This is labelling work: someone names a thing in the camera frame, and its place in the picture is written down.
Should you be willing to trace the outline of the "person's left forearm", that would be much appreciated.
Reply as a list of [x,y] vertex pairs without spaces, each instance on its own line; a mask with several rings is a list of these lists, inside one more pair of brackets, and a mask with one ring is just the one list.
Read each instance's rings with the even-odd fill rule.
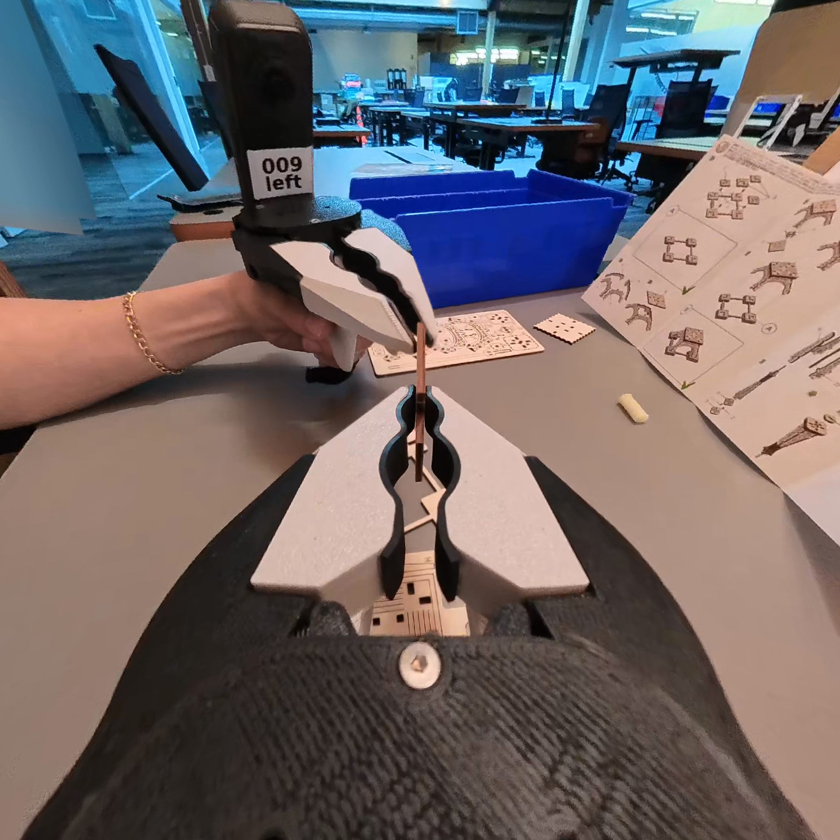
[[3,299],[1,428],[72,413],[233,348],[247,335],[228,275],[95,301]]

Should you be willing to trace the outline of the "person's left hand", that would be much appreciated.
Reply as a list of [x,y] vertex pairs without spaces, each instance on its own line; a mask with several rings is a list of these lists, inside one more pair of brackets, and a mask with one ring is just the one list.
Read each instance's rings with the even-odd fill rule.
[[333,322],[311,313],[302,302],[243,270],[227,275],[231,300],[245,325],[247,342],[264,341],[281,350],[314,356],[321,366],[339,368],[333,356]]

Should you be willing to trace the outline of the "black mesh office chair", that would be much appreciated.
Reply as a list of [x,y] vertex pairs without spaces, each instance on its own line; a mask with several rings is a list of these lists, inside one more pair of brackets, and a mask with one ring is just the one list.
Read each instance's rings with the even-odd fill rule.
[[672,80],[668,84],[655,138],[679,140],[699,137],[704,130],[706,110],[714,90],[711,80]]
[[594,125],[581,141],[584,153],[585,178],[595,179],[606,172],[608,160],[622,136],[631,87],[627,83],[598,85],[585,115]]

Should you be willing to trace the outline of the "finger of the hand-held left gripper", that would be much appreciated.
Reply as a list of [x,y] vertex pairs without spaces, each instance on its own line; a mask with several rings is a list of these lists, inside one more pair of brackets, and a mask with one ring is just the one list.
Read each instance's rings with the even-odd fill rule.
[[270,245],[270,281],[296,295],[304,307],[337,325],[334,354],[353,354],[358,337],[390,351],[413,353],[417,344],[396,322],[384,298],[341,267],[338,246],[318,241],[278,241]]
[[409,341],[422,340],[426,347],[434,347],[434,310],[417,263],[408,250],[378,227],[363,227],[340,240],[337,254],[342,268],[384,298]]

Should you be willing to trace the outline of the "black monitor on stand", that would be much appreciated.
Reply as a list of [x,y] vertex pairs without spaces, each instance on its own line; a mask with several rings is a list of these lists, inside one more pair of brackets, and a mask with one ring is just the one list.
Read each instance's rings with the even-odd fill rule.
[[136,63],[116,56],[104,45],[96,44],[94,49],[114,82],[119,100],[133,113],[187,190],[182,194],[159,194],[158,198],[184,214],[216,214],[226,207],[241,206],[242,196],[238,189],[226,187],[212,191],[207,188],[209,177],[189,151]]

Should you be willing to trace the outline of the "wooden puzzle sheet arch parts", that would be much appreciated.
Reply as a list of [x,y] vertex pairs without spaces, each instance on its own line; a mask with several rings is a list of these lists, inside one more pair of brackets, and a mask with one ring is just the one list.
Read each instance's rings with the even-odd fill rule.
[[541,342],[506,310],[438,318],[437,328],[434,346],[425,353],[427,371],[544,351]]

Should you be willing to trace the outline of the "blue plastic bin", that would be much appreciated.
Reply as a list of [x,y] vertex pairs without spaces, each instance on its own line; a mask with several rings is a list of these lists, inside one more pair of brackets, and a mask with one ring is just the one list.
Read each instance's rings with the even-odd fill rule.
[[633,198],[544,171],[359,169],[350,199],[403,232],[434,308],[586,286]]

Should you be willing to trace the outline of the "small serrated square wooden piece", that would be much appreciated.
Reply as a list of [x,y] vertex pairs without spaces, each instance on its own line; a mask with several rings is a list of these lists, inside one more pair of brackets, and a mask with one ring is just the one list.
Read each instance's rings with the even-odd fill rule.
[[591,324],[561,313],[537,322],[533,328],[568,344],[577,343],[595,331]]

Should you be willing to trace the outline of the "wooden four-square frame piece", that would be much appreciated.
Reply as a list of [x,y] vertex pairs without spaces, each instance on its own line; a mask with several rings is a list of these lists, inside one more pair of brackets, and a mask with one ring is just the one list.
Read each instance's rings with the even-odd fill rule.
[[425,514],[414,521],[404,523],[404,533],[408,534],[420,529],[428,524],[437,526],[438,521],[438,503],[442,500],[446,488],[438,481],[434,472],[428,467],[429,457],[426,456],[428,446],[423,446],[423,467],[421,481],[428,484],[432,490],[427,495],[421,498],[421,505],[425,510]]

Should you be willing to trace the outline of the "cross-shaped wooden piece diamond print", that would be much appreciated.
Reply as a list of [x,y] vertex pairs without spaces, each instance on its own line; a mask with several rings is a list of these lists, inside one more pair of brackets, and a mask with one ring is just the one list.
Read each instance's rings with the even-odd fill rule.
[[424,478],[424,447],[426,429],[426,338],[427,331],[425,323],[418,321],[416,327],[416,388],[415,388],[415,436],[414,436],[414,459],[415,459],[415,482],[421,482]]

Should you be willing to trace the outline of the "wooden puzzle sheet square cutout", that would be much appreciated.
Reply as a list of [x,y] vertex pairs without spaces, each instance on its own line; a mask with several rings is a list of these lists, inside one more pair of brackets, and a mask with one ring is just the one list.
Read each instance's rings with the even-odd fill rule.
[[382,597],[372,607],[369,635],[422,637],[470,635],[469,614],[459,598],[442,593],[432,550],[407,553],[400,588],[392,599]]

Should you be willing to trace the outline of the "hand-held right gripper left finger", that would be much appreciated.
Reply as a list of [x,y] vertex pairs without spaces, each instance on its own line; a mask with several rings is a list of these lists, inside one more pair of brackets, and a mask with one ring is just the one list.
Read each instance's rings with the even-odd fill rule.
[[397,388],[310,458],[251,586],[341,604],[370,635],[374,603],[403,582],[403,501],[416,388]]

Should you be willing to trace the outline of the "long wooden work table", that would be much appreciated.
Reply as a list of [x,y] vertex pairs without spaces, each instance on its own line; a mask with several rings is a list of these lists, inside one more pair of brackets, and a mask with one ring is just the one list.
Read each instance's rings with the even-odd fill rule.
[[542,145],[536,166],[542,172],[577,179],[593,177],[601,163],[609,134],[601,118],[578,122],[528,117],[461,119],[458,129],[474,134],[479,143],[479,168],[491,172],[496,159],[513,139],[535,137]]

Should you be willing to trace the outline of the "grey desk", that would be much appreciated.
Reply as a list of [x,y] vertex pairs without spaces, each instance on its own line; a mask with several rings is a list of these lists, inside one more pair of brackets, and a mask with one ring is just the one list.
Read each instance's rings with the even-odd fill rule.
[[[838,546],[579,291],[497,306],[526,328],[561,312],[596,329],[429,381],[644,556],[777,784],[838,838]],[[364,360],[321,388],[307,362],[263,343],[227,351],[41,427],[2,477],[2,838],[21,836],[86,747],[189,563],[298,457],[411,381]]]

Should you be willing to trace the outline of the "raised standing desk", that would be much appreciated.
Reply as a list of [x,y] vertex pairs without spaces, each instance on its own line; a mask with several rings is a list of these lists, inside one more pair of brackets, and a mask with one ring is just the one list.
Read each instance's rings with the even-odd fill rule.
[[[691,77],[689,80],[678,81],[701,81],[700,76],[704,71],[718,70],[725,59],[731,56],[738,56],[739,54],[740,50],[738,49],[679,48],[662,52],[619,57],[611,62],[611,66],[627,71],[628,77],[626,83],[630,85],[632,90],[635,76],[641,69],[648,70],[655,77],[659,77],[662,74],[679,74],[683,71],[690,71]],[[661,112],[658,114],[659,122],[662,116],[663,107]]]

